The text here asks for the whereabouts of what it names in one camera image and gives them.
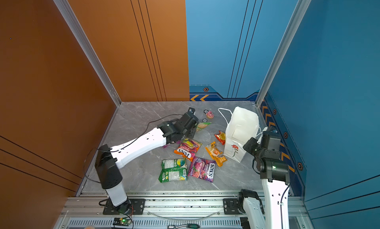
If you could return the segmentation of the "green chips bag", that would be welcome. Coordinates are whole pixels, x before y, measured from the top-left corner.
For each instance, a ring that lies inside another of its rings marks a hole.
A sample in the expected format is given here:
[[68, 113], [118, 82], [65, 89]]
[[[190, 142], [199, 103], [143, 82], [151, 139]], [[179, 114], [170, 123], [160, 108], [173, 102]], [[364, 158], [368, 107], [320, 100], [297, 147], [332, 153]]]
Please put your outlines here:
[[197, 125], [197, 129], [196, 129], [196, 132], [199, 132], [203, 129], [205, 129], [206, 127], [208, 127], [211, 123], [210, 122], [201, 122]]

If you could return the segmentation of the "orange Fox's candy bag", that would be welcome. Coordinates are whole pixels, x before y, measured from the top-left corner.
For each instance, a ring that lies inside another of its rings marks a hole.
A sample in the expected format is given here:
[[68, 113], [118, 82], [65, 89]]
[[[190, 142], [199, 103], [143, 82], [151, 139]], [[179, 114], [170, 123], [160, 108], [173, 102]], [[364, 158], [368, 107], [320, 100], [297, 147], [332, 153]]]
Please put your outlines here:
[[178, 148], [174, 150], [174, 153], [193, 162], [193, 159], [201, 146], [202, 143], [193, 139], [185, 138], [181, 141]]

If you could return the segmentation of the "white paper bag with flower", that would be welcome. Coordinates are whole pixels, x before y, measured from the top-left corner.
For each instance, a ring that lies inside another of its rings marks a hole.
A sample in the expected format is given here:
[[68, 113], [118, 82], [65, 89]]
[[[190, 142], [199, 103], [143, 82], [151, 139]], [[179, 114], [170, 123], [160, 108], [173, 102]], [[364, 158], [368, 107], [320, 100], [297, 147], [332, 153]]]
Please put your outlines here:
[[240, 163], [246, 154], [243, 146], [252, 137], [258, 136], [259, 117], [256, 113], [241, 107], [236, 107], [234, 111], [218, 108], [218, 112], [227, 122], [224, 155]]

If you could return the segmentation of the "green white snack bag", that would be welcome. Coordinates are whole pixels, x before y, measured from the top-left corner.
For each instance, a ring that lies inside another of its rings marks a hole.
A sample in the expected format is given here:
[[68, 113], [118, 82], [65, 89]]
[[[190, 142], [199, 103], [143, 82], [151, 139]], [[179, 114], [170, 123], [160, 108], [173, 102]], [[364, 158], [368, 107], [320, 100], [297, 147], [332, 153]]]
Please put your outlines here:
[[158, 180], [161, 183], [170, 181], [186, 181], [188, 176], [185, 158], [165, 159], [161, 162], [161, 172]]

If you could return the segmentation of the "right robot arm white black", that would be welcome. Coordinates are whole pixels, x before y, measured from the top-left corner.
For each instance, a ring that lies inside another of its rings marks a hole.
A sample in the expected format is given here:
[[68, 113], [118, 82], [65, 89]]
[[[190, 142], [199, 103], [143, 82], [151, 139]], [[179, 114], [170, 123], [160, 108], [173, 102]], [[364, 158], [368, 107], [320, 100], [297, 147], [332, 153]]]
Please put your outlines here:
[[246, 214], [251, 229], [288, 229], [288, 198], [290, 171], [280, 159], [280, 140], [268, 137], [260, 143], [251, 138], [243, 146], [254, 156], [263, 186], [264, 200], [256, 191], [242, 189], [238, 195], [238, 209]]

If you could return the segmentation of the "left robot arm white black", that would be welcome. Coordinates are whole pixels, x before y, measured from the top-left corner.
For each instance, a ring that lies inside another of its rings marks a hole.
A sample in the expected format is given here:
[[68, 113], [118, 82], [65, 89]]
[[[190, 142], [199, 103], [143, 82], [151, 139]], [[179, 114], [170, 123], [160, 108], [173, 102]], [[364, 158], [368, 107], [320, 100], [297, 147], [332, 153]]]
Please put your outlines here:
[[153, 149], [192, 138], [198, 123], [195, 109], [189, 108], [180, 118], [164, 121], [150, 131], [146, 129], [134, 140], [113, 147], [106, 144], [99, 147], [95, 169], [99, 182], [108, 195], [106, 209], [129, 215], [132, 212], [132, 202], [124, 189], [120, 169]]

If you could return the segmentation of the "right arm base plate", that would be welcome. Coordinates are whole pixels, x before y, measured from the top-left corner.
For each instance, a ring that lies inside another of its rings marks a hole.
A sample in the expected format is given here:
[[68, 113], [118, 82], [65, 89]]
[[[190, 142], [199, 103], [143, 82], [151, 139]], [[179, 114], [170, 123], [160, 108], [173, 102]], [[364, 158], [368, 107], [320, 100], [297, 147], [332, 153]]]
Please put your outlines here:
[[237, 198], [224, 198], [223, 209], [225, 215], [245, 214], [243, 202]]

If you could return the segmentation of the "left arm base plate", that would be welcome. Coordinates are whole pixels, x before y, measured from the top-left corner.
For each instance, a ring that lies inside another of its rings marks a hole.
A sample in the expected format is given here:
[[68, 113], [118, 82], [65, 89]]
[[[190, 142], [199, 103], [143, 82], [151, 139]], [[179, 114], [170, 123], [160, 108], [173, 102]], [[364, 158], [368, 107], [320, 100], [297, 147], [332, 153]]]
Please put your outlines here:
[[104, 208], [104, 215], [142, 215], [145, 199], [128, 199], [119, 206], [114, 206], [110, 199], [105, 199], [99, 202], [99, 206]]

